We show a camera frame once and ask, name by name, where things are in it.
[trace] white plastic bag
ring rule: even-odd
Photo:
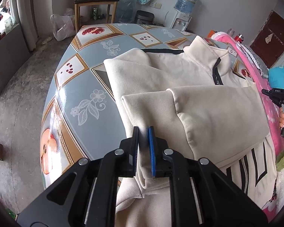
[[[57,41],[62,41],[67,37],[71,37],[76,34],[74,29],[74,12],[73,9],[67,8],[65,12],[66,16],[58,14],[51,15],[51,23],[53,24],[53,33]]]

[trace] table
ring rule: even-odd
[[[52,79],[41,122],[40,163],[44,187],[82,157],[102,158],[126,138],[103,61],[132,48],[183,49],[189,32],[137,24],[83,26],[65,51]],[[228,49],[234,72],[249,78],[238,54]]]

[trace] white curtain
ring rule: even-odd
[[[21,24],[26,44],[29,51],[36,48],[38,35],[34,26],[32,0],[10,0],[11,15],[15,23]]]

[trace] jacket collar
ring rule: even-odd
[[[230,58],[228,50],[209,46],[199,36],[196,36],[190,46],[185,47],[183,51],[195,63],[203,67],[210,75],[212,74],[214,64],[219,57],[221,59],[221,62],[218,65],[220,76],[225,75],[230,69]]]

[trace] white flower pattern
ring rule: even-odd
[[[99,119],[99,111],[103,111],[106,107],[104,103],[101,103],[105,99],[105,93],[106,92],[101,89],[94,89],[90,94],[91,100],[82,100],[78,106],[71,109],[70,114],[73,115],[73,117],[78,116],[79,126],[87,121],[87,111],[97,120]]]
[[[162,31],[164,32],[164,34],[167,34],[169,37],[175,37],[174,34],[172,34],[171,32],[169,32],[167,29],[163,28]]]
[[[104,49],[107,50],[107,55],[116,56],[118,54],[117,51],[120,51],[119,45],[113,45],[113,41],[109,40],[108,42],[101,42],[101,45]]]

